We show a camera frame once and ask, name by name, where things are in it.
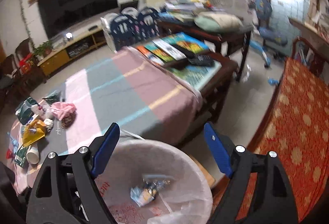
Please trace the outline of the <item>white lined trash bin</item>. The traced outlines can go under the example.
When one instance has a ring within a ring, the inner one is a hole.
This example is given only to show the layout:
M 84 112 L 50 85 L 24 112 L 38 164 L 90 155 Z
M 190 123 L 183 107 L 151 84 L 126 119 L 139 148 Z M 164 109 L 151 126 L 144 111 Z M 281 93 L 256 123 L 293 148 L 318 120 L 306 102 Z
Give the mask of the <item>white lined trash bin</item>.
M 117 223 L 206 223 L 212 210 L 197 164 L 159 141 L 119 143 L 95 182 Z

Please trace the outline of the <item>crumpled wrapper in bin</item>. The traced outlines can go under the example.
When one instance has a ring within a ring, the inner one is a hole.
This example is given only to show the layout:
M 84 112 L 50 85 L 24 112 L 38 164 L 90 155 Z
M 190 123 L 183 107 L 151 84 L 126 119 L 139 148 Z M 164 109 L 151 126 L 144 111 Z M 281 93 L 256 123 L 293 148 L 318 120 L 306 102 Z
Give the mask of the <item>crumpled wrapper in bin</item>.
M 167 175 L 144 174 L 142 177 L 143 183 L 130 189 L 130 197 L 139 207 L 144 207 L 154 201 L 159 191 L 175 180 Z

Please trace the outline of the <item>pink plastic bag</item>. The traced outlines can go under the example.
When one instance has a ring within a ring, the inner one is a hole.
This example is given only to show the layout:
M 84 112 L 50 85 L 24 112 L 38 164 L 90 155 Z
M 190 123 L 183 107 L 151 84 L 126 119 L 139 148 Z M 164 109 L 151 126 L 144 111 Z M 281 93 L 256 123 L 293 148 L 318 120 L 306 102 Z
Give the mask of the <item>pink plastic bag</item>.
M 55 102 L 50 108 L 52 114 L 60 121 L 76 111 L 76 107 L 73 103 L 66 102 Z

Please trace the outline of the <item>crumpled white tissue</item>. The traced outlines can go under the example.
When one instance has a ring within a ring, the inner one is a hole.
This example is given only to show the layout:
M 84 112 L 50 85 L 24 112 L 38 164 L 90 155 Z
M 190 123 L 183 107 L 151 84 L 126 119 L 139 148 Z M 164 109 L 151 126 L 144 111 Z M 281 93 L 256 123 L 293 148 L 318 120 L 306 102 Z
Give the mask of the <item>crumpled white tissue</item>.
M 53 128 L 53 120 L 50 118 L 45 118 L 44 124 L 45 124 L 47 132 L 51 132 L 51 130 Z

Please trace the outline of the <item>plaid pink grey tablecloth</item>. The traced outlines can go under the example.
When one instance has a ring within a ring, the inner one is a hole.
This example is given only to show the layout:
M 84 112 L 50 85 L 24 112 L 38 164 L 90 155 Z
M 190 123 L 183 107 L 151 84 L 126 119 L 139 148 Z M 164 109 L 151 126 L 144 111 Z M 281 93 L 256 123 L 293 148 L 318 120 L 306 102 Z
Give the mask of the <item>plaid pink grey tablecloth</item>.
M 145 139 L 176 145 L 202 105 L 199 91 L 131 47 L 78 71 L 58 90 L 76 107 L 76 119 L 68 129 L 53 124 L 38 143 L 41 161 L 50 152 L 68 154 L 90 145 L 112 123 Z

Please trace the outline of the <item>white plastic bag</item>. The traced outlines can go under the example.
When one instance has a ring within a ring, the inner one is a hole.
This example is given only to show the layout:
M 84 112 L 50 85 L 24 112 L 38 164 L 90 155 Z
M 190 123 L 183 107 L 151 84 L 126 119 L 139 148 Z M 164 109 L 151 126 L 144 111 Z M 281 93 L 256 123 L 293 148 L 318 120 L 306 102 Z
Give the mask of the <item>white plastic bag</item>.
M 49 105 L 32 105 L 31 110 L 34 114 L 39 115 L 42 120 L 53 119 L 53 114 Z

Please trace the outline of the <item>yellow snack bag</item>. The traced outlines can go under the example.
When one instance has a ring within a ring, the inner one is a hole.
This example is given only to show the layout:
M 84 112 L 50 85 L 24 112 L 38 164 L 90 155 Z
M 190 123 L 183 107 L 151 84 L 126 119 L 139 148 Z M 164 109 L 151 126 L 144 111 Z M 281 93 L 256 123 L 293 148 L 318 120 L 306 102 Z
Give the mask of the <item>yellow snack bag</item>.
M 24 133 L 22 137 L 22 146 L 27 147 L 42 139 L 46 135 L 46 125 L 40 119 L 32 121 L 30 124 L 26 125 L 24 128 Z

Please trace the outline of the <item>white blue paper cup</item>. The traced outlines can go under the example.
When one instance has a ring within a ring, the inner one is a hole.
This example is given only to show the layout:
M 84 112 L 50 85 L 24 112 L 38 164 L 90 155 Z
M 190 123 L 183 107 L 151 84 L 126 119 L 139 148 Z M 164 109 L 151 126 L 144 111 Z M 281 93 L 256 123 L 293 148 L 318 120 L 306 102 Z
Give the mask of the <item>white blue paper cup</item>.
M 29 164 L 38 164 L 40 160 L 40 154 L 38 150 L 37 142 L 32 143 L 26 152 L 26 160 Z

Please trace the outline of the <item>red gold sofa cushion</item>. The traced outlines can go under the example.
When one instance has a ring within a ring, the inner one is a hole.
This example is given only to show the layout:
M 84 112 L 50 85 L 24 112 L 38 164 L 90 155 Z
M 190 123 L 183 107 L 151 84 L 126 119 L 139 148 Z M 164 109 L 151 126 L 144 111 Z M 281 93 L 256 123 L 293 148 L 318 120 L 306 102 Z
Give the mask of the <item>red gold sofa cushion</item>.
M 231 165 L 210 223 L 328 223 L 328 86 L 288 58 L 255 136 L 234 145 Z

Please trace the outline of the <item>green white snack packet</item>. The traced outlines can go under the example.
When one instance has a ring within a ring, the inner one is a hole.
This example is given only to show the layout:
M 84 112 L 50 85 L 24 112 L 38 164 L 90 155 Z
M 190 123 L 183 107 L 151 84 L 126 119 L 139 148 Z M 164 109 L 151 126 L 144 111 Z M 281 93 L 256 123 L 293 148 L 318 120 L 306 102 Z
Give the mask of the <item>green white snack packet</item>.
M 27 151 L 28 151 L 28 146 L 27 147 L 21 146 L 17 150 L 15 155 L 15 164 L 23 169 L 28 167 L 28 161 L 26 158 Z

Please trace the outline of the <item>dark green tissue box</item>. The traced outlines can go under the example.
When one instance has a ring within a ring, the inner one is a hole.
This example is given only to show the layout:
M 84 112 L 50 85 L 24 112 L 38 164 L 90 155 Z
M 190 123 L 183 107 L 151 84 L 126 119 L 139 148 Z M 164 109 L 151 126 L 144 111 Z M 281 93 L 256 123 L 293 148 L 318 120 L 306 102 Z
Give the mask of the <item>dark green tissue box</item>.
M 21 124 L 25 125 L 33 117 L 32 106 L 34 105 L 38 105 L 37 101 L 28 97 L 16 108 L 15 115 Z

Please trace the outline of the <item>light blue face mask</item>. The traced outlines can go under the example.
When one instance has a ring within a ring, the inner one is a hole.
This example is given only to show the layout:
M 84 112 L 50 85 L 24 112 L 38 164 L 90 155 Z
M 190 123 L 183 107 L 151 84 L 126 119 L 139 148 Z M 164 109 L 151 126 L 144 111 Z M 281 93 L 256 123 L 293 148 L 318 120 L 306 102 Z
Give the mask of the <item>light blue face mask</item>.
M 19 145 L 18 141 L 15 138 L 13 138 L 9 132 L 7 133 L 7 135 L 9 136 L 10 142 L 11 142 L 11 144 L 13 146 L 12 153 L 13 154 L 16 154 L 17 151 L 20 148 L 20 145 Z

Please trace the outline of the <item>dark wooden coffee table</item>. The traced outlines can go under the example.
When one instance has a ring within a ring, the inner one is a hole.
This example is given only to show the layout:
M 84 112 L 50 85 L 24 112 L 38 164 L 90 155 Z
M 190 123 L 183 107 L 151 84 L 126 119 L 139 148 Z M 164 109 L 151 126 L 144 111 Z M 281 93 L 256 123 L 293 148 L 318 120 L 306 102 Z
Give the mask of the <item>dark wooden coffee table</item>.
M 191 65 L 188 61 L 173 61 L 162 67 L 162 72 L 192 93 L 195 99 L 192 121 L 209 114 L 216 122 L 224 106 L 234 73 L 239 66 L 221 54 L 206 52 L 214 63 L 211 67 Z

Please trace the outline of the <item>yellow wooden tv cabinet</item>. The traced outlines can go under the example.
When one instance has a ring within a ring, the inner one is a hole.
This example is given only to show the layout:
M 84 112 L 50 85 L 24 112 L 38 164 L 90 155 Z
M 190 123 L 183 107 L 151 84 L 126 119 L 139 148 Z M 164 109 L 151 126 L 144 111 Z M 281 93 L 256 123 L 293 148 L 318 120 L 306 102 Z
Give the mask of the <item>yellow wooden tv cabinet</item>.
M 106 44 L 102 28 L 94 28 L 53 50 L 37 66 L 49 76 L 78 57 Z

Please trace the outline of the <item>red gift box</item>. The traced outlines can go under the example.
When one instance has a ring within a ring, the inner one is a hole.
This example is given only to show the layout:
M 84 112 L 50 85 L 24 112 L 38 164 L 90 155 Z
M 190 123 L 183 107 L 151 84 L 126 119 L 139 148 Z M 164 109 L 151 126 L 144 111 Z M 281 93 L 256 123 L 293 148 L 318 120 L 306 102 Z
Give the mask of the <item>red gift box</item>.
M 19 62 L 20 65 L 20 71 L 22 74 L 27 74 L 32 67 L 35 65 L 34 62 L 34 55 L 32 53 L 29 53 Z

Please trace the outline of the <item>colourful books on table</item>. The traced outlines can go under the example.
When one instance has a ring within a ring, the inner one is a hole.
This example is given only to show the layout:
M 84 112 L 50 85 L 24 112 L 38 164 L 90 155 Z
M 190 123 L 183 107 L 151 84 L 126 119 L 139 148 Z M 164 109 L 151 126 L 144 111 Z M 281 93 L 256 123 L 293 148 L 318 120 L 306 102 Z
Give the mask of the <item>colourful books on table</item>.
M 167 67 L 169 64 L 193 59 L 210 51 L 209 47 L 185 33 L 154 39 L 146 44 L 136 46 L 141 54 L 156 65 Z

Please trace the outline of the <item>potted green plant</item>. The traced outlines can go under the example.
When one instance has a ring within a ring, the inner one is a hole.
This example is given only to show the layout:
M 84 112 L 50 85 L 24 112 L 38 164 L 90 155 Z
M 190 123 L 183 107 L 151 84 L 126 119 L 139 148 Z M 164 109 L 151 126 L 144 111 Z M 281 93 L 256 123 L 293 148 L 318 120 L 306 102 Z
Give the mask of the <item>potted green plant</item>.
M 47 40 L 34 48 L 34 56 L 41 61 L 52 52 L 52 42 Z

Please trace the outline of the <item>blue white baby fence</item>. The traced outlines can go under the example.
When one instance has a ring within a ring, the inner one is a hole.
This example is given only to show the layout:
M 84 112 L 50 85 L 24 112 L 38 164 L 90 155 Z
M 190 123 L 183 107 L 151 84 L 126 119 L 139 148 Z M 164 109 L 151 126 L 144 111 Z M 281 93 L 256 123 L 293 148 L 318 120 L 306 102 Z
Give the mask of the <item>blue white baby fence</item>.
M 159 36 L 159 12 L 152 7 L 137 10 L 125 8 L 121 13 L 108 13 L 100 21 L 108 47 L 117 52 L 124 46 L 132 46 Z

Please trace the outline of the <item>green grey pillow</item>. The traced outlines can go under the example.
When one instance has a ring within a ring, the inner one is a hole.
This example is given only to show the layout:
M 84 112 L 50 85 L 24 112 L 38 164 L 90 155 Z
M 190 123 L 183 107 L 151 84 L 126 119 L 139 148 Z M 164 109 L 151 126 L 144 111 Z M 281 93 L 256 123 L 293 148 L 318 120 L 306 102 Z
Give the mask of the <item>green grey pillow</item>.
M 204 11 L 194 18 L 194 23 L 210 33 L 233 32 L 243 26 L 242 21 L 233 14 Z

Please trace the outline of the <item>large black television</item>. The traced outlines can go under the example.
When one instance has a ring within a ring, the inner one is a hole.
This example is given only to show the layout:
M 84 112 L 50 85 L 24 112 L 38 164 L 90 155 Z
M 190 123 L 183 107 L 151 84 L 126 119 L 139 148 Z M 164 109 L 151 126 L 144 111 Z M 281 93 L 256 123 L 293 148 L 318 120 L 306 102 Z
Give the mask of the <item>large black television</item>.
M 49 39 L 72 25 L 117 7 L 117 0 L 38 0 L 42 24 Z

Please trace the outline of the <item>blue children's chair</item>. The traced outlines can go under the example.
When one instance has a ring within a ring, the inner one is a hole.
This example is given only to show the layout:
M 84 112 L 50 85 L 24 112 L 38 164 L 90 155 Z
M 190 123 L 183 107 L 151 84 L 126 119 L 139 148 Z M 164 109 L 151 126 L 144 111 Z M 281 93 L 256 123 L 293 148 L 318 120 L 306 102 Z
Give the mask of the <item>blue children's chair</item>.
M 256 24 L 255 27 L 260 37 L 263 39 L 263 45 L 254 40 L 250 40 L 249 47 L 259 52 L 259 55 L 264 61 L 264 68 L 269 68 L 271 61 L 265 52 L 265 42 L 268 40 L 278 46 L 285 47 L 288 43 L 287 37 L 282 32 L 269 27 L 269 20 L 273 12 L 270 1 L 251 0 L 248 7 L 255 11 L 258 20 L 258 24 Z

